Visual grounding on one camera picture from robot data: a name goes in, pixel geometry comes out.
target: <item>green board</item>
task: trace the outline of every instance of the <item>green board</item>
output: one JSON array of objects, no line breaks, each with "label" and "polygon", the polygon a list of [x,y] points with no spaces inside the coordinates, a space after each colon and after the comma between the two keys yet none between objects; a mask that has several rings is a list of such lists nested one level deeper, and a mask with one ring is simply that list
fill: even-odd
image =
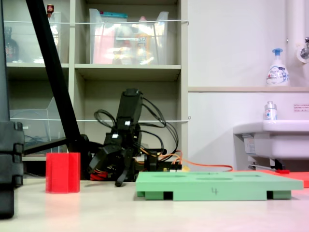
[{"label": "green board", "polygon": [[146,200],[249,201],[290,199],[303,181],[261,172],[140,172],[138,197]]}]

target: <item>pump bottle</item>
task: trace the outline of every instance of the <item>pump bottle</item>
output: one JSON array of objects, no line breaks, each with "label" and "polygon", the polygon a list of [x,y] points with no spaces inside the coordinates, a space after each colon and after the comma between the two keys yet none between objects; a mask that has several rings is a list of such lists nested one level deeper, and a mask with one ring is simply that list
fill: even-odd
[{"label": "pump bottle", "polygon": [[275,53],[275,60],[273,61],[270,69],[268,71],[266,86],[289,86],[290,85],[290,76],[286,69],[286,66],[283,64],[280,59],[280,53],[283,50],[281,48],[276,48],[272,50]]}]

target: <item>hole in board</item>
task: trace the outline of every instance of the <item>hole in board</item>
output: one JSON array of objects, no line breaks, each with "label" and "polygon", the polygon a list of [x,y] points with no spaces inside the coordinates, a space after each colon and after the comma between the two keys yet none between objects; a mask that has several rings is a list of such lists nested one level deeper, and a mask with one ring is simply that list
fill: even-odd
[{"label": "hole in board", "polygon": [[273,191],[267,191],[267,199],[274,199],[274,192]]},{"label": "hole in board", "polygon": [[173,192],[163,192],[164,200],[173,200]]},{"label": "hole in board", "polygon": [[185,175],[155,175],[154,177],[178,178],[178,177],[186,177],[186,176]]},{"label": "hole in board", "polygon": [[260,175],[234,175],[235,177],[261,177]]},{"label": "hole in board", "polygon": [[197,180],[232,180],[232,178],[197,178]]}]

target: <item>table surface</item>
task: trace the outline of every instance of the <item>table surface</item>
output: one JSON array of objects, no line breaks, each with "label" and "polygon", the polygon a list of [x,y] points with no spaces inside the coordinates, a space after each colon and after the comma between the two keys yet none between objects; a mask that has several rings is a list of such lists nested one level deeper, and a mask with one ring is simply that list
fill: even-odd
[{"label": "table surface", "polygon": [[308,232],[309,188],[291,200],[173,202],[137,198],[135,183],[82,181],[81,192],[46,194],[45,179],[15,191],[1,232]]}]

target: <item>blue pump cap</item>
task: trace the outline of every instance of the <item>blue pump cap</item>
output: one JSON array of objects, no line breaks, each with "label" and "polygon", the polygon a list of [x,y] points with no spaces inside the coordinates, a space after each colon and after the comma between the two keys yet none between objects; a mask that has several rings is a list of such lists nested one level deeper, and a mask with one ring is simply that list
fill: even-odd
[{"label": "blue pump cap", "polygon": [[276,48],[272,50],[273,53],[275,53],[275,56],[280,56],[280,53],[283,52],[281,48]]}]

